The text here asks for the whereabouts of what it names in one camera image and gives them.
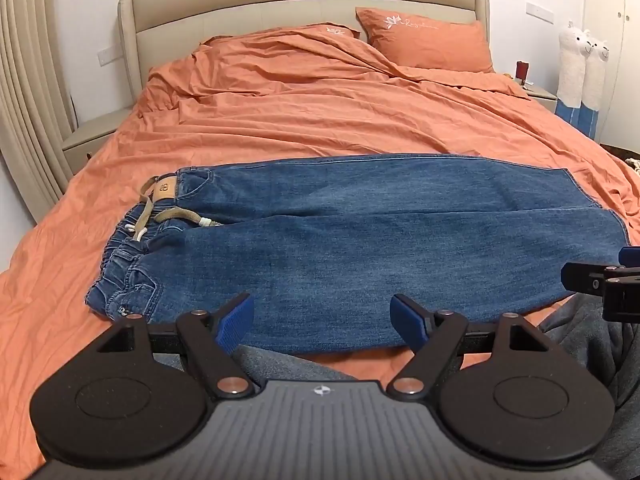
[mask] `wall socket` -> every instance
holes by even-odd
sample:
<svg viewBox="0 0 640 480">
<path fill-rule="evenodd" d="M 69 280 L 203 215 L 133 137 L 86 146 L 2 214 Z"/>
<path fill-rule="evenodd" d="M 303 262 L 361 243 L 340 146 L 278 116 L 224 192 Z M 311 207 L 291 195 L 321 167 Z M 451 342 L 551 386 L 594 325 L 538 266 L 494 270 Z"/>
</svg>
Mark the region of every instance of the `wall socket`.
<svg viewBox="0 0 640 480">
<path fill-rule="evenodd" d="M 100 62 L 100 66 L 105 66 L 111 61 L 115 61 L 118 58 L 122 57 L 122 46 L 118 43 L 115 45 L 111 45 L 110 47 L 105 48 L 98 52 L 98 61 Z"/>
<path fill-rule="evenodd" d="M 543 22 L 549 22 L 551 24 L 554 22 L 554 14 L 550 10 L 543 9 L 531 2 L 527 2 L 526 13 Z"/>
</svg>

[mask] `alpaca plush toy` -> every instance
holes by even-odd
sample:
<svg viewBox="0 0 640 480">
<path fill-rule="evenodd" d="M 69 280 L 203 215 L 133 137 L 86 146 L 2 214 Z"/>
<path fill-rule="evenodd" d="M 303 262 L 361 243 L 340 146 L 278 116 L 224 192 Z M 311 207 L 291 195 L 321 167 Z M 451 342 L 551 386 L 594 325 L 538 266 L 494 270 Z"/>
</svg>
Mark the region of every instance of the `alpaca plush toy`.
<svg viewBox="0 0 640 480">
<path fill-rule="evenodd" d="M 591 53 L 587 58 L 586 71 L 584 73 L 578 129 L 590 139 L 594 139 L 607 62 L 609 61 L 609 49 L 603 41 L 597 40 L 593 36 L 589 36 L 588 41 L 591 45 Z"/>
<path fill-rule="evenodd" d="M 560 80 L 556 115 L 572 126 L 578 126 L 586 60 L 591 52 L 587 31 L 572 22 L 560 32 Z"/>
</svg>

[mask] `gray fabric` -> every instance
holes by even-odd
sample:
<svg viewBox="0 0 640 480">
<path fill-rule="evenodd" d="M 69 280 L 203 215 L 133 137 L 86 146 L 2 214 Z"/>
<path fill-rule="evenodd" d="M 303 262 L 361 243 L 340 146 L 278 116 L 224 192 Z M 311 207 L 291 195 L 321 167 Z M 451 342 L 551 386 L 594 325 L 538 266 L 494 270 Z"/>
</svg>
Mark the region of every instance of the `gray fabric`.
<svg viewBox="0 0 640 480">
<path fill-rule="evenodd" d="M 640 338 L 637 325 L 602 319 L 602 298 L 576 294 L 540 330 L 585 366 L 616 403 L 595 461 L 615 478 L 640 476 Z"/>
<path fill-rule="evenodd" d="M 256 384 L 267 379 L 289 381 L 353 381 L 354 378 L 325 366 L 291 355 L 240 345 L 231 354 L 233 360 Z M 156 361 L 182 370 L 177 354 L 154 354 Z"/>
</svg>

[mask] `beige headboard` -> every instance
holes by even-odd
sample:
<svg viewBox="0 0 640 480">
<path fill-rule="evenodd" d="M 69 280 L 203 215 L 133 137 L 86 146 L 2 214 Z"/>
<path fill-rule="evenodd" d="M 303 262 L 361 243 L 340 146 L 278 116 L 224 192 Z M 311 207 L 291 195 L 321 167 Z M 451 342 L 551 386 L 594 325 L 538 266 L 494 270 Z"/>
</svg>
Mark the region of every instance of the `beige headboard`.
<svg viewBox="0 0 640 480">
<path fill-rule="evenodd" d="M 151 67 L 188 56 L 211 36 L 318 22 L 362 31 L 356 6 L 457 23 L 480 20 L 488 39 L 489 0 L 120 0 L 118 20 L 131 93 L 136 97 L 142 92 Z"/>
</svg>

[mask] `denim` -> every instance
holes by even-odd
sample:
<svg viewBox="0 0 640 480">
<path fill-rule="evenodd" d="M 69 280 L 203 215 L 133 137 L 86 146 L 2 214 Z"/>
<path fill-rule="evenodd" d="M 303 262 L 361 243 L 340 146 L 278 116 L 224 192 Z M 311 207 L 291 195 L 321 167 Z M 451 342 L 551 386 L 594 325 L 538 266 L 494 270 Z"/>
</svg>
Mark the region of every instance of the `denim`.
<svg viewBox="0 0 640 480">
<path fill-rule="evenodd" d="M 596 127 L 598 126 L 598 111 L 591 110 L 582 103 L 580 106 L 580 116 L 578 117 L 578 130 L 590 139 L 596 138 Z"/>
<path fill-rule="evenodd" d="M 556 103 L 556 115 L 574 128 L 579 129 L 578 122 L 580 120 L 580 108 L 571 108 L 564 104 L 562 99 L 558 99 L 558 102 Z"/>
<path fill-rule="evenodd" d="M 372 155 L 183 168 L 180 206 L 224 224 L 150 221 L 108 241 L 86 302 L 111 319 L 172 321 L 255 298 L 244 344 L 282 353 L 397 346 L 402 292 L 472 321 L 567 295 L 570 260 L 615 263 L 622 221 L 567 170 L 457 155 Z"/>
</svg>

